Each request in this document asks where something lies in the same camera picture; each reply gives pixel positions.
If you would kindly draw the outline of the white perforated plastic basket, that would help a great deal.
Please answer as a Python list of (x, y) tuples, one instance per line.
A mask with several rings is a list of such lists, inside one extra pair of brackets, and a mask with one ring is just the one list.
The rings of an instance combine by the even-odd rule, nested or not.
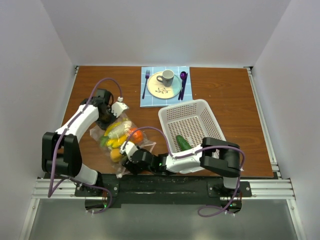
[(161, 108), (158, 118), (172, 153), (181, 151), (176, 136), (182, 136), (191, 147), (210, 137), (225, 141), (223, 131), (207, 101), (190, 100)]

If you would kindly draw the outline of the clear zip top bag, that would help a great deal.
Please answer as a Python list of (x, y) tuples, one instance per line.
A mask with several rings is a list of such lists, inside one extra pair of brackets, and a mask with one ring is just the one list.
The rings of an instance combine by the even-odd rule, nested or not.
[(137, 126), (134, 122), (123, 113), (106, 130), (101, 129), (97, 125), (89, 130), (90, 137), (99, 143), (100, 148), (104, 151), (109, 163), (114, 168), (117, 178), (122, 178), (130, 173), (122, 166), (127, 157), (120, 154), (120, 149), (129, 135), (136, 129)]

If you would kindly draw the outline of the dark green felt cucumber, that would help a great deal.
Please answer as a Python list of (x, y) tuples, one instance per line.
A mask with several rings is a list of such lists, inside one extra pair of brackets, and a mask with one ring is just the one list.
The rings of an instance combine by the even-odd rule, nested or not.
[(191, 145), (188, 143), (188, 141), (186, 139), (184, 139), (181, 135), (177, 135), (175, 137), (176, 142), (179, 146), (179, 148), (181, 149), (181, 151), (187, 151), (192, 149)]

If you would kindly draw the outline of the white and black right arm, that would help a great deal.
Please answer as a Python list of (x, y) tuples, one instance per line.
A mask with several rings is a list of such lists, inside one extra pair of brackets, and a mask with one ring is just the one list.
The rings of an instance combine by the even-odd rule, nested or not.
[(120, 153), (127, 156), (124, 165), (133, 174), (149, 171), (157, 176), (170, 176), (208, 170), (223, 177), (222, 189), (227, 196), (233, 197), (241, 190), (245, 153), (235, 143), (205, 137), (191, 149), (154, 155), (126, 141)]

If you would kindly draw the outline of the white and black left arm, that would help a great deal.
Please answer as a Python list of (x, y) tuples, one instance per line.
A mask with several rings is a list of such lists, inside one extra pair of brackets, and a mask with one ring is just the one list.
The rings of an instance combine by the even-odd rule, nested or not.
[(50, 173), (48, 197), (59, 186), (58, 183), (53, 185), (56, 175), (85, 184), (86, 191), (92, 196), (103, 192), (101, 174), (83, 163), (79, 142), (93, 123), (106, 130), (116, 121), (110, 102), (113, 99), (111, 92), (98, 89), (92, 98), (81, 102), (77, 112), (64, 126), (43, 135), (41, 167), (44, 172)]

